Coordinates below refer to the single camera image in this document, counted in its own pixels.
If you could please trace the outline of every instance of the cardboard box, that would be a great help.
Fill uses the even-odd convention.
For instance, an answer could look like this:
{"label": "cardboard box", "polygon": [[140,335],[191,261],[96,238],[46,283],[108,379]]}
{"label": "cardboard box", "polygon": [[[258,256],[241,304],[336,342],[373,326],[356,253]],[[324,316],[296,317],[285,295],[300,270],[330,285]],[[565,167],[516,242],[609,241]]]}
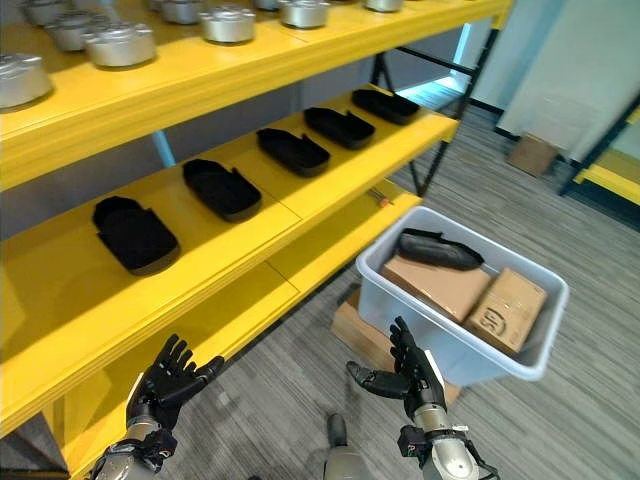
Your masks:
{"label": "cardboard box", "polygon": [[547,171],[556,155],[558,155],[556,147],[527,133],[513,149],[507,162],[534,177],[539,177]]}
{"label": "cardboard box", "polygon": [[382,276],[457,323],[464,321],[491,280],[479,268],[463,272],[398,255],[386,263]]}
{"label": "cardboard box", "polygon": [[522,275],[505,268],[464,326],[498,350],[513,355],[522,348],[547,293]]}

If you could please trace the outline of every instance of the shelf support post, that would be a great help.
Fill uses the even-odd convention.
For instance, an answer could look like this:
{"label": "shelf support post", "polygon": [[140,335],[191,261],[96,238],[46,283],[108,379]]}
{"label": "shelf support post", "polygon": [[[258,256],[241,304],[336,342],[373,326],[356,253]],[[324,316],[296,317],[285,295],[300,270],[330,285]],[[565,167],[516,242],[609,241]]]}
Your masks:
{"label": "shelf support post", "polygon": [[[422,60],[426,60],[428,62],[432,62],[432,63],[436,63],[438,65],[443,65],[443,66],[447,66],[449,68],[453,68],[455,70],[458,70],[462,73],[465,73],[467,75],[469,75],[469,83],[467,83],[467,88],[465,89],[462,97],[460,98],[460,100],[458,101],[458,105],[456,107],[455,113],[453,115],[453,118],[455,120],[460,120],[462,118],[462,115],[464,114],[465,110],[467,109],[467,106],[469,105],[469,101],[471,100],[471,95],[473,94],[473,90],[476,86],[476,83],[478,82],[478,78],[480,77],[480,74],[482,73],[485,64],[487,63],[487,59],[489,58],[489,54],[491,53],[491,50],[493,49],[493,46],[496,43],[496,39],[498,38],[498,33],[499,33],[499,29],[498,28],[492,28],[491,31],[489,32],[489,36],[487,37],[487,40],[484,44],[484,46],[482,47],[482,51],[480,52],[480,56],[478,57],[478,61],[476,63],[476,66],[474,68],[468,68],[468,67],[464,67],[462,65],[458,65],[452,62],[448,62],[446,60],[437,58],[437,57],[433,57],[431,55],[427,55],[427,54],[423,54],[421,52],[417,52],[413,49],[409,49],[406,47],[400,47],[398,50],[407,53],[409,55],[413,55],[415,57],[418,57]],[[384,76],[385,82],[387,84],[387,86],[389,87],[389,90],[391,90],[392,92],[393,87],[391,84],[391,75],[389,73],[389,68],[387,67],[387,64],[385,62],[384,59],[384,52],[382,53],[378,53],[375,58],[374,58],[374,63],[373,63],[373,71],[371,73],[371,83],[374,85],[378,85],[379,81],[380,81],[380,75]],[[440,167],[440,163],[442,162],[442,158],[444,157],[445,153],[447,152],[447,149],[449,148],[450,142],[449,141],[441,141],[440,145],[438,147],[438,151],[436,152],[435,157],[433,158],[433,161],[431,162],[431,167],[429,168],[429,172],[427,173],[427,176],[424,180],[424,182],[420,183],[420,180],[418,178],[418,172],[416,169],[416,165],[415,162],[413,160],[411,160],[409,162],[409,169],[411,171],[411,177],[413,179],[413,183],[415,185],[415,189],[416,192],[418,194],[418,196],[420,197],[424,197],[427,194],[427,190],[429,189],[429,185],[431,184],[431,180],[433,180],[433,177],[435,176],[436,172],[438,171],[438,168]]]}
{"label": "shelf support post", "polygon": [[167,140],[167,135],[164,133],[164,130],[156,130],[151,134],[151,138],[165,168],[175,166],[176,159],[173,156],[171,145],[169,145],[169,140]]}

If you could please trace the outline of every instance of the wall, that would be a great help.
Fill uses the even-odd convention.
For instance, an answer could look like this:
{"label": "wall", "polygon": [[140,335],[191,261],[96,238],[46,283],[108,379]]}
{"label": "wall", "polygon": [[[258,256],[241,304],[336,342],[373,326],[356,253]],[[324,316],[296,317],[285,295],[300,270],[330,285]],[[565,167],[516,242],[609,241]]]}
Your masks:
{"label": "wall", "polygon": [[591,126],[565,152],[582,160],[640,87],[638,19],[638,0],[568,0],[498,126],[521,134],[549,95],[584,104]]}
{"label": "wall", "polygon": [[[549,30],[566,0],[518,0],[509,21],[491,52],[478,80],[473,98],[498,108],[506,108],[536,58]],[[472,24],[461,62],[475,60],[489,31],[489,22]]]}

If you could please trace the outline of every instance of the silver metal container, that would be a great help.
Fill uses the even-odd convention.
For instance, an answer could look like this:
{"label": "silver metal container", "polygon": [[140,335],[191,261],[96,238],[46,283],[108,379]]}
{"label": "silver metal container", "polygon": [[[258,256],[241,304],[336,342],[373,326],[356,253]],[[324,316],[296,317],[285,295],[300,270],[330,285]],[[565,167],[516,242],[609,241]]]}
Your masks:
{"label": "silver metal container", "polygon": [[200,21],[204,9],[202,0],[163,0],[160,2],[162,18],[167,22],[192,25]]}
{"label": "silver metal container", "polygon": [[84,50],[83,34],[106,30],[109,19],[105,15],[85,10],[70,10],[58,15],[45,30],[51,35],[56,46],[64,52]]}
{"label": "silver metal container", "polygon": [[274,12],[280,9],[280,0],[253,0],[254,8]]}
{"label": "silver metal container", "polygon": [[52,88],[42,58],[23,53],[0,55],[0,108],[28,103]]}
{"label": "silver metal container", "polygon": [[280,21],[288,27],[322,27],[328,16],[329,4],[323,0],[280,0]]}
{"label": "silver metal container", "polygon": [[397,12],[402,9],[403,0],[363,0],[364,8],[375,12]]}
{"label": "silver metal container", "polygon": [[256,14],[248,8],[223,4],[200,14],[202,36],[212,42],[246,42],[255,35],[255,20]]}
{"label": "silver metal container", "polygon": [[144,23],[122,22],[83,34],[91,61],[102,67],[128,67],[156,56],[153,31]]}
{"label": "silver metal container", "polygon": [[20,10],[29,23],[42,27],[53,22],[67,9],[66,6],[65,0],[26,0]]}

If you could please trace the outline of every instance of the wooden board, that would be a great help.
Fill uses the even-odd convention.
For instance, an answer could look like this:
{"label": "wooden board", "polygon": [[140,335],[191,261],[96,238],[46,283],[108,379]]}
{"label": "wooden board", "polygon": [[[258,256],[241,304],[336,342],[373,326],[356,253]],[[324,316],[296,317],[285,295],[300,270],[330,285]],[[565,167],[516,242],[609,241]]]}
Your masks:
{"label": "wooden board", "polygon": [[[368,366],[393,371],[393,357],[389,353],[391,340],[377,328],[365,322],[358,314],[360,289],[355,291],[336,311],[331,324],[331,333],[346,343],[362,357]],[[447,405],[456,401],[460,387],[445,382],[444,396]]]}

